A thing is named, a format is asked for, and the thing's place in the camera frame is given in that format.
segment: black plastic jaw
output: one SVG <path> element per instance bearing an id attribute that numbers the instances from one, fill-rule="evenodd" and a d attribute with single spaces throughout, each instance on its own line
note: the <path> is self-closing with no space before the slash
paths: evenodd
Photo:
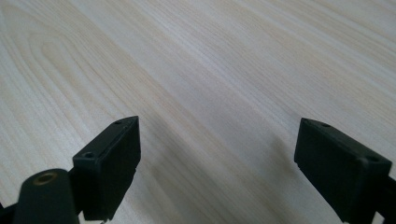
<path id="1" fill-rule="evenodd" d="M 326 123 L 301 120 L 294 160 L 344 222 L 371 223 L 384 190 L 396 190 L 391 161 Z"/>
<path id="2" fill-rule="evenodd" d="M 73 157 L 70 178 L 86 220 L 114 217 L 139 162 L 138 117 L 113 122 Z"/>

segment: wood grain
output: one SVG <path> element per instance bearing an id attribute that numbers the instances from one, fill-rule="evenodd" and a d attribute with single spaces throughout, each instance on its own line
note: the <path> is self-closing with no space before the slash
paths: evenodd
<path id="1" fill-rule="evenodd" d="M 0 202 L 138 115 L 112 223 L 341 223 L 300 118 L 396 161 L 395 24 L 394 0 L 0 1 Z"/>

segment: screw hole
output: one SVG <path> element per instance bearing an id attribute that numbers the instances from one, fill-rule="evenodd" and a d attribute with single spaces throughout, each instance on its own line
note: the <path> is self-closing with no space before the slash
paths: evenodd
<path id="1" fill-rule="evenodd" d="M 41 186 L 41 185 L 46 185 L 52 180 L 54 180 L 58 176 L 55 172 L 49 172 L 49 173 L 44 173 L 43 175 L 40 175 L 37 177 L 34 181 L 33 184 L 36 186 Z"/>
<path id="2" fill-rule="evenodd" d="M 82 157 L 85 158 L 93 158 L 95 155 L 92 152 L 86 152 L 84 154 L 82 154 Z"/>

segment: wooden table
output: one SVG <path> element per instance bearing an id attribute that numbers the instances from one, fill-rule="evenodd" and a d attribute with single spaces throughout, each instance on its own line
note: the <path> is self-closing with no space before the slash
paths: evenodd
<path id="1" fill-rule="evenodd" d="M 395 12 L 394 0 L 3 0 L 0 202 L 138 115 L 142 161 L 112 223 L 341 223 L 293 162 L 300 118 L 396 161 Z"/>

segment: black plastic part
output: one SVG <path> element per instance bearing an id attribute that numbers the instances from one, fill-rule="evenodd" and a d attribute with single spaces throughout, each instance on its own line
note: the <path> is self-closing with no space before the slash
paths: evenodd
<path id="1" fill-rule="evenodd" d="M 344 222 L 371 223 L 391 162 L 328 124 L 302 119 L 294 160 Z"/>
<path id="2" fill-rule="evenodd" d="M 110 124 L 73 157 L 70 178 L 77 213 L 87 220 L 112 219 L 140 162 L 138 117 Z"/>
<path id="3" fill-rule="evenodd" d="M 396 181 L 388 178 L 385 187 L 381 190 L 378 213 L 385 218 L 385 223 L 396 223 Z"/>
<path id="4" fill-rule="evenodd" d="M 26 179 L 16 205 L 14 224 L 77 224 L 69 176 L 52 169 Z"/>
<path id="5" fill-rule="evenodd" d="M 15 208 L 17 205 L 14 203 L 9 207 L 0 210 L 0 224 L 11 224 L 14 220 Z"/>

